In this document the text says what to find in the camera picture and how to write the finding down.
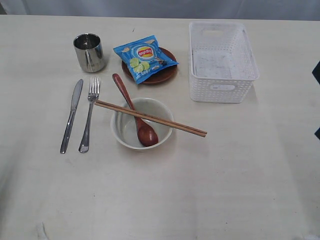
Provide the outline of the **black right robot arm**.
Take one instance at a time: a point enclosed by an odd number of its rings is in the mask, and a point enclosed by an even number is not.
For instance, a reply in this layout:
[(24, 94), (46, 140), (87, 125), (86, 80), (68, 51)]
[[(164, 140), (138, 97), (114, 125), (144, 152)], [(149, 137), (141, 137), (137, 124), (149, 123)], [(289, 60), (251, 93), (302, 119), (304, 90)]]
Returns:
[[(320, 84), (320, 61), (317, 63), (317, 65), (316, 65), (315, 68), (313, 69), (312, 75), (314, 76), (314, 78), (316, 79), (316, 81), (318, 82), (318, 84)], [(320, 127), (319, 127), (318, 130), (314, 133), (314, 135), (320, 140)]]

